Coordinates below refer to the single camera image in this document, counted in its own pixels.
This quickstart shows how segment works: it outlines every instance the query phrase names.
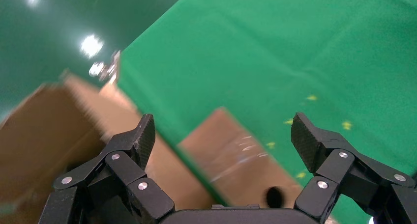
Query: brown cardboard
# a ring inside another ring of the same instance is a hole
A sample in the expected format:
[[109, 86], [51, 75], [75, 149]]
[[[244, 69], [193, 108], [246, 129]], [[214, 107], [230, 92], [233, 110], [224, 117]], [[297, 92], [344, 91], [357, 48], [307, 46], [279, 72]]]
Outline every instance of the brown cardboard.
[[[0, 128], [0, 224], [37, 223], [57, 176], [98, 155], [114, 134], [136, 127], [140, 115], [127, 99], [121, 107], [123, 94], [117, 96], [103, 96], [66, 75], [63, 85], [41, 86], [11, 113]], [[205, 189], [159, 136], [146, 170], [177, 209], [211, 206]]]
[[213, 186], [233, 206], [267, 208], [266, 192], [279, 187], [292, 208], [300, 185], [225, 109], [216, 110], [181, 142]]

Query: green floor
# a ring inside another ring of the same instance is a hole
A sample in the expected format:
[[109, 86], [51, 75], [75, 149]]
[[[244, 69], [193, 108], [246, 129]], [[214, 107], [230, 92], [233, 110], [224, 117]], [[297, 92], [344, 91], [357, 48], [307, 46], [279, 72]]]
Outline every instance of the green floor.
[[[97, 84], [88, 71], [125, 49], [177, 0], [0, 0], [0, 119], [64, 69]], [[101, 51], [88, 58], [82, 41]]]

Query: silver bolt head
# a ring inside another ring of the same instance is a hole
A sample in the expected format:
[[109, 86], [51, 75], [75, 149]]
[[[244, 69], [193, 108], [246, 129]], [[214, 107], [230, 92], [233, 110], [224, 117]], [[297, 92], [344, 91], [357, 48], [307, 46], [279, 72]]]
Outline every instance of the silver bolt head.
[[348, 154], [347, 153], [340, 152], [339, 153], [339, 156], [342, 157], [342, 158], [347, 158], [348, 157]]
[[327, 189], [327, 187], [328, 187], [328, 184], [324, 181], [318, 181], [317, 185], [322, 189]]
[[400, 174], [395, 174], [394, 177], [399, 181], [406, 181], [405, 177]]
[[68, 184], [68, 183], [70, 183], [71, 181], [72, 181], [72, 177], [67, 176], [66, 178], [64, 178], [64, 179], [61, 181], [61, 183], [63, 183], [63, 184]]
[[114, 154], [114, 155], [112, 155], [112, 160], [116, 160], [116, 159], [118, 159], [118, 158], [120, 158], [120, 155], [119, 155], [119, 154]]
[[148, 187], [148, 184], [146, 182], [142, 182], [138, 185], [139, 190], [144, 190]]

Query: cardboard box flap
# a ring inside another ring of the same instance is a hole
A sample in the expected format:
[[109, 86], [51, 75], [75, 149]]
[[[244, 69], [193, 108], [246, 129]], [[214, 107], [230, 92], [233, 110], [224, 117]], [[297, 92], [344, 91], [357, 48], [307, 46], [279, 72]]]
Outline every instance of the cardboard box flap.
[[224, 108], [213, 112], [181, 147], [232, 206], [267, 208], [268, 189], [278, 187], [284, 207], [292, 208], [301, 192], [301, 186]]
[[71, 92], [80, 109], [100, 130], [104, 141], [138, 125], [140, 117], [132, 108], [120, 107], [115, 101], [102, 97], [98, 88], [75, 75], [65, 74], [63, 84]]
[[102, 145], [93, 144], [86, 150], [74, 148], [94, 130], [94, 125], [74, 105], [67, 89], [41, 86], [2, 124], [0, 202], [21, 199], [37, 187], [49, 184], [70, 162], [70, 153], [74, 152], [71, 149], [86, 156], [89, 151], [94, 153]]

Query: green fabric backdrop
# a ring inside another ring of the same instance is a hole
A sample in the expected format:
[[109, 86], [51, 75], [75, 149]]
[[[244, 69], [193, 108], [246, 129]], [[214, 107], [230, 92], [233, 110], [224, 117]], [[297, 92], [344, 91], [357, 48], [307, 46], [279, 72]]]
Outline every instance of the green fabric backdrop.
[[[371, 158], [417, 165], [417, 0], [180, 0], [121, 65], [120, 88], [189, 166], [176, 145], [220, 106], [303, 185], [297, 111]], [[369, 219], [346, 197], [333, 213]]]

